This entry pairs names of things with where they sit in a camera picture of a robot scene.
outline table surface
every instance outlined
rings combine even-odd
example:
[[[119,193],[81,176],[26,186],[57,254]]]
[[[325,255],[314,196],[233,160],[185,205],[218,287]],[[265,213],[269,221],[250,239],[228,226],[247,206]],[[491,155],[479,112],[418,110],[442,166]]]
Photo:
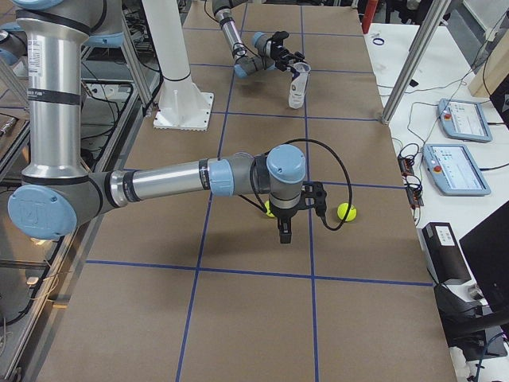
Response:
[[[239,6],[243,38],[292,33],[313,67],[305,106],[289,74],[234,78],[217,25],[194,3],[184,27],[193,81],[216,95],[206,133],[147,119],[126,166],[252,154],[295,137],[337,150],[358,216],[328,232],[307,212],[293,242],[239,198],[185,194],[107,214],[39,381],[454,381],[356,11]],[[327,185],[328,218],[347,200],[340,169],[300,145]]]
[[[365,41],[378,85],[389,87],[394,85],[417,30],[416,25],[373,24],[371,26]],[[374,37],[382,38],[385,43],[380,46],[373,44],[372,39]],[[467,73],[464,83],[460,84],[458,80]],[[413,93],[404,95],[394,118],[390,121],[392,136],[400,139],[403,144],[415,142],[422,146],[422,142],[406,129],[409,124],[410,109],[414,102],[437,104],[440,99],[450,99],[452,96],[454,96],[454,99],[476,102],[488,100],[470,95],[468,84],[473,77],[474,73],[470,71],[470,66],[447,28],[439,27],[414,74],[414,80],[419,85],[415,88],[409,87],[407,92]],[[447,84],[451,85],[442,89],[414,92],[416,90],[443,87]],[[382,96],[384,104],[388,99],[386,95],[390,94],[390,90],[389,88],[379,88],[379,94]],[[482,107],[488,122],[502,122],[491,102],[483,103]],[[509,130],[505,125],[490,126],[493,135],[492,142],[462,142],[447,138],[440,127],[440,123],[435,124],[436,120],[436,107],[415,104],[411,115],[410,129],[417,132],[422,138],[429,135],[428,143],[465,144],[479,167],[494,167],[509,162]],[[394,144],[394,148],[398,153],[400,147],[397,143]],[[416,163],[421,163],[420,155],[417,157]],[[418,168],[417,173],[421,174],[425,204],[421,210],[422,216],[418,228],[423,228],[430,221],[449,222],[458,240],[509,200],[507,168],[483,173],[492,189],[492,193],[486,197],[444,196],[434,185],[424,165]],[[449,286],[449,288],[464,300],[472,301],[467,290],[468,286],[473,283],[475,283],[474,280],[463,286]],[[483,366],[486,369],[480,374],[480,380],[482,381],[501,379],[509,375],[509,357],[486,360],[483,362]]]

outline white bottle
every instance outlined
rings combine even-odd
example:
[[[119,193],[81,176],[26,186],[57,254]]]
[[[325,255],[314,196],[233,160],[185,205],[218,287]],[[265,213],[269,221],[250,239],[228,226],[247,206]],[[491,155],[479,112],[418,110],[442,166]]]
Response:
[[[298,109],[304,104],[305,89],[311,67],[304,62],[297,62],[293,65],[293,68],[295,73],[289,86],[288,104],[291,108]]]

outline green ball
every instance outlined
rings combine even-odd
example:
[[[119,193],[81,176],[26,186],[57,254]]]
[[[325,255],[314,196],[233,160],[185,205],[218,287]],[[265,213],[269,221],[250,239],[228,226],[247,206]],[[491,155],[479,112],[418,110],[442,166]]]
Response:
[[[346,216],[347,214],[347,209],[348,209],[348,203],[341,203],[338,208],[337,208],[337,216],[341,219],[341,220],[345,220],[345,221],[352,221],[356,218],[357,216],[357,209],[354,205],[352,205],[352,207],[350,208],[350,211],[348,212],[348,216]]]
[[[269,201],[266,201],[265,202],[265,208],[267,210],[267,212],[265,212],[265,214],[268,216],[268,217],[276,217],[274,216],[274,214],[270,211],[270,202]]]

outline black box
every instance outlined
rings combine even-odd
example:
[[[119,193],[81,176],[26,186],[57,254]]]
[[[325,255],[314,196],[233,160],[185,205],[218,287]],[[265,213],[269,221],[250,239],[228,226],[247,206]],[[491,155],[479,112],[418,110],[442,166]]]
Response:
[[[460,285],[472,279],[451,224],[428,223],[422,229],[422,235],[439,283]]]

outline black monitor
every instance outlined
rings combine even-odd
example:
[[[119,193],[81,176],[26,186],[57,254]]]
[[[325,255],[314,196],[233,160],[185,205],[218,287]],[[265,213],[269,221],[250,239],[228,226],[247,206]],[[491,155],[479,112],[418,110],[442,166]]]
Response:
[[[495,313],[509,312],[509,201],[460,240],[477,284]],[[509,335],[507,321],[499,324]]]

